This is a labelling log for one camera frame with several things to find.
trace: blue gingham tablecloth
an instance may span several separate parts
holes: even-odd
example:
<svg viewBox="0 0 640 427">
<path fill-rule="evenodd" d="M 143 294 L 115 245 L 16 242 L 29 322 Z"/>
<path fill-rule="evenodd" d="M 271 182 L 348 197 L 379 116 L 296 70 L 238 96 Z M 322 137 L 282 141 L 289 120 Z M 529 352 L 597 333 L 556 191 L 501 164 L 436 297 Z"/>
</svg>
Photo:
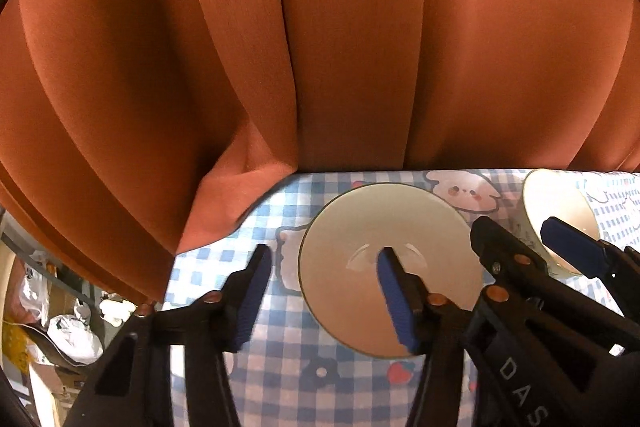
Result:
<svg viewBox="0 0 640 427">
<path fill-rule="evenodd" d="M 295 275 L 302 236 L 329 201 L 361 184 L 396 182 L 446 197 L 447 186 L 475 190 L 480 204 L 456 204 L 469 224 L 490 216 L 509 229 L 527 170 L 405 171 L 297 174 L 258 204 L 233 234 L 179 255 L 164 309 L 185 306 L 220 289 L 242 269 L 258 243 L 275 266 L 251 341 L 225 358 L 243 426 L 404 426 L 424 357 L 372 359 L 339 344 L 309 312 Z M 640 181 L 626 172 L 562 172 L 590 202 L 601 237 L 624 247 L 640 241 Z M 620 312 L 599 280 L 566 283 Z M 468 358 L 458 425 L 469 426 L 476 371 Z M 188 425 L 184 351 L 172 347 L 172 396 L 177 427 Z"/>
</svg>

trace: screw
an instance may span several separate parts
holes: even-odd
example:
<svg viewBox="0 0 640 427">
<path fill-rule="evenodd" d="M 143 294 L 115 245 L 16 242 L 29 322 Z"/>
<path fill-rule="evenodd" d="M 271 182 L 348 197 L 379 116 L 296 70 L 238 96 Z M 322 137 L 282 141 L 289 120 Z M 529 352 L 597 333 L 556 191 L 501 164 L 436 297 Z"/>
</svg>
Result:
<svg viewBox="0 0 640 427">
<path fill-rule="evenodd" d="M 518 264 L 524 264 L 524 266 L 529 266 L 531 264 L 531 258 L 521 253 L 517 253 L 513 258 Z"/>
<path fill-rule="evenodd" d="M 154 307 L 149 303 L 145 303 L 145 304 L 140 304 L 140 306 L 136 308 L 136 311 L 134 311 L 134 315 L 136 317 L 148 317 L 153 312 L 154 312 Z"/>
<path fill-rule="evenodd" d="M 431 306 L 444 306 L 447 302 L 449 302 L 449 299 L 447 299 L 441 293 L 430 293 L 427 297 L 427 302 Z"/>
<path fill-rule="evenodd" d="M 509 292 L 502 286 L 495 284 L 486 289 L 486 296 L 494 302 L 506 302 L 509 300 Z"/>
<path fill-rule="evenodd" d="M 212 290 L 208 293 L 204 294 L 202 300 L 208 304 L 215 304 L 216 302 L 220 302 L 222 299 L 222 292 L 218 290 Z"/>
</svg>

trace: orange curtain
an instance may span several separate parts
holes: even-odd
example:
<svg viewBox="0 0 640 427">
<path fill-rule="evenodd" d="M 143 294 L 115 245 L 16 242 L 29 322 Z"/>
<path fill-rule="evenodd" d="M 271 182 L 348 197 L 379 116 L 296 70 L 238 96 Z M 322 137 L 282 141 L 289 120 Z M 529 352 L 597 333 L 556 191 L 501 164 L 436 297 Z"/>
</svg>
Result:
<svg viewBox="0 0 640 427">
<path fill-rule="evenodd" d="M 10 0 L 0 201 L 162 298 L 289 173 L 640 164 L 637 0 Z"/>
</svg>

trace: plastic bag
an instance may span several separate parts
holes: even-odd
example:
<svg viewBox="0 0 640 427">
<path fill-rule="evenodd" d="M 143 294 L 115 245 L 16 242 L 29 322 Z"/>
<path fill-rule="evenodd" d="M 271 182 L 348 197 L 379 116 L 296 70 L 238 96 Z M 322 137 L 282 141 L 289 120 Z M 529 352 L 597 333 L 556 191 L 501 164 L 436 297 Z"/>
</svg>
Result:
<svg viewBox="0 0 640 427">
<path fill-rule="evenodd" d="M 87 304 L 81 303 L 78 299 L 74 304 L 74 315 L 76 319 L 88 324 L 91 320 L 91 308 Z"/>
<path fill-rule="evenodd" d="M 26 275 L 20 285 L 20 304 L 31 312 L 33 318 L 40 320 L 43 326 L 49 318 L 49 289 L 47 280 L 30 266 L 25 266 Z"/>
<path fill-rule="evenodd" d="M 49 338 L 68 357 L 80 363 L 93 363 L 102 355 L 102 344 L 82 320 L 58 315 L 49 322 Z"/>
<path fill-rule="evenodd" d="M 40 348 L 32 342 L 27 345 L 27 353 L 29 353 L 31 360 L 35 363 L 39 363 L 40 365 L 54 365 L 49 361 L 47 355 L 45 355 Z"/>
<path fill-rule="evenodd" d="M 4 321 L 5 323 L 2 326 L 2 354 L 22 373 L 28 375 L 29 363 L 32 361 L 28 350 L 29 335 L 20 326 L 14 324 L 14 318 L 11 315 L 5 314 Z"/>
<path fill-rule="evenodd" d="M 126 322 L 135 310 L 136 305 L 126 300 L 118 302 L 105 299 L 100 303 L 102 318 L 116 328 Z"/>
</svg>

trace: cartoon character print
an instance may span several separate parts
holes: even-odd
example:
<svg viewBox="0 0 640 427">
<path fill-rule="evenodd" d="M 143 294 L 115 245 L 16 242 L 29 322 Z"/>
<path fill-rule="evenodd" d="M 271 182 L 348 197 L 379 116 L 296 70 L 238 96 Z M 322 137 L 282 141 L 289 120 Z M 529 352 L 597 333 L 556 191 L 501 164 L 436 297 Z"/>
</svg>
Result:
<svg viewBox="0 0 640 427">
<path fill-rule="evenodd" d="M 491 214 L 502 196 L 491 181 L 471 171 L 428 171 L 424 179 L 433 185 L 433 193 L 456 210 L 470 214 Z"/>
<path fill-rule="evenodd" d="M 634 230 L 640 229 L 640 211 L 638 211 L 638 207 L 633 201 L 626 201 L 622 205 L 626 215 L 629 216 L 629 225 L 633 227 Z"/>
<path fill-rule="evenodd" d="M 468 382 L 466 383 L 466 387 L 468 388 L 469 391 L 471 391 L 472 393 L 475 393 L 476 389 L 478 388 L 478 370 L 476 369 L 475 365 L 471 364 L 470 366 L 471 367 L 470 367 Z"/>
<path fill-rule="evenodd" d="M 386 371 L 386 379 L 392 385 L 402 385 L 411 381 L 415 374 L 414 371 L 414 362 L 405 362 L 404 360 L 392 362 Z"/>
<path fill-rule="evenodd" d="M 338 362 L 325 357 L 313 357 L 300 372 L 300 389 L 317 391 L 326 385 L 335 385 L 340 380 Z"/>
<path fill-rule="evenodd" d="M 529 234 L 529 230 L 524 229 L 522 225 L 512 219 L 510 219 L 511 224 L 511 233 L 515 235 L 519 240 L 521 240 L 525 245 L 527 245 L 531 250 L 536 250 L 538 248 L 538 240 L 534 239 Z"/>
<path fill-rule="evenodd" d="M 609 201 L 609 195 L 605 190 L 607 182 L 597 172 L 583 172 L 584 178 L 584 191 L 587 194 L 587 200 L 597 201 L 598 203 L 607 203 Z"/>
<path fill-rule="evenodd" d="M 607 232 L 606 230 L 602 230 L 601 235 L 602 235 L 601 239 L 604 239 L 608 243 L 613 243 L 614 238 L 610 236 L 609 232 Z"/>
<path fill-rule="evenodd" d="M 640 192 L 638 192 L 637 176 L 638 174 L 634 173 L 624 180 L 626 196 L 625 201 L 630 200 L 633 202 L 633 204 L 640 205 L 640 198 L 638 196 Z"/>
<path fill-rule="evenodd" d="M 622 192 L 622 196 L 625 197 L 625 201 L 628 200 L 630 192 L 631 192 L 631 183 L 632 181 L 629 178 L 625 178 L 622 180 L 622 184 L 624 185 L 624 192 Z"/>
<path fill-rule="evenodd" d="M 287 293 L 300 294 L 298 278 L 298 258 L 302 238 L 308 225 L 301 227 L 280 227 L 276 230 L 276 277 Z"/>
</svg>

